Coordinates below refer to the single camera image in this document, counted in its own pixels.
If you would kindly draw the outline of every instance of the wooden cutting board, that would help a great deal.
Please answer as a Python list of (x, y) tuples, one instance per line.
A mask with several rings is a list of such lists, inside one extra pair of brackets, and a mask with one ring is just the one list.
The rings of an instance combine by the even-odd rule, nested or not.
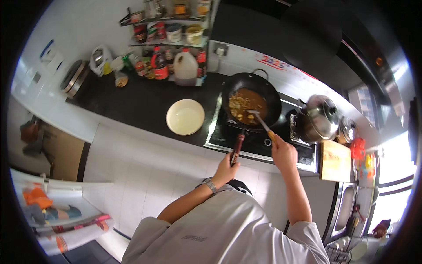
[(322, 158), (319, 178), (336, 182), (350, 182), (352, 164), (350, 149), (330, 140), (324, 140), (321, 146)]

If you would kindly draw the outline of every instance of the stove control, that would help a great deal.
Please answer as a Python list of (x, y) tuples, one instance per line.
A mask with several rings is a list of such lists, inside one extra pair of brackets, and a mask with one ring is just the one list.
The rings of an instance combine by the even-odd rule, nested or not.
[(265, 146), (271, 146), (271, 139), (265, 139), (264, 144)]

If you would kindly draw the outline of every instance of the induction stove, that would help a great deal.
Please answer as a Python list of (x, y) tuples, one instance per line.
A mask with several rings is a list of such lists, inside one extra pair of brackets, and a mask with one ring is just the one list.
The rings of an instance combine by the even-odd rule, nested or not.
[[(318, 144), (303, 142), (295, 133), (295, 119), (297, 112), (297, 99), (279, 93), (281, 114), (275, 124), (270, 126), (274, 133), (278, 134), (284, 141), (292, 144), (298, 151), (298, 169), (317, 172), (318, 168)], [(217, 99), (217, 106), (209, 129), (205, 147), (230, 152), (236, 141), (236, 137), (242, 129), (238, 124), (229, 119), (222, 108), (221, 94)], [(268, 134), (256, 133), (245, 130), (245, 140), (240, 151), (241, 157), (273, 163), (271, 157), (271, 140)]]

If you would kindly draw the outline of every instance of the shelf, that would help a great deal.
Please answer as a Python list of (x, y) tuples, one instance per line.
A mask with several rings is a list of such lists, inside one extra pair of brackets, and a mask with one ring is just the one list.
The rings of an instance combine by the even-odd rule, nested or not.
[(133, 37), (130, 39), (129, 46), (176, 46), (176, 47), (189, 47), (189, 48), (203, 48), (208, 43), (208, 36), (201, 37), (201, 43), (198, 45), (190, 45), (186, 42), (185, 36), (182, 35), (182, 40), (178, 42), (168, 42), (165, 40), (153, 40), (150, 42), (139, 43)]
[(177, 17), (162, 17), (162, 18), (154, 18), (154, 19), (144, 19), (142, 21), (132, 23), (132, 22), (126, 22), (126, 23), (120, 23), (121, 27), (125, 27), (128, 25), (134, 25), (134, 24), (145, 24), (149, 22), (157, 22), (157, 21), (195, 21), (195, 22), (204, 22), (205, 18), (197, 18), (197, 17), (188, 17), (188, 18), (177, 18)]

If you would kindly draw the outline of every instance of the metal watch band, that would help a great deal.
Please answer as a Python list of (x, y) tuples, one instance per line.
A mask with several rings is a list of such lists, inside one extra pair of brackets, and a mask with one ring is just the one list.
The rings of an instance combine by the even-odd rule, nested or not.
[(203, 183), (205, 183), (211, 189), (212, 193), (217, 192), (217, 188), (215, 187), (214, 183), (211, 181), (211, 178), (204, 180)]

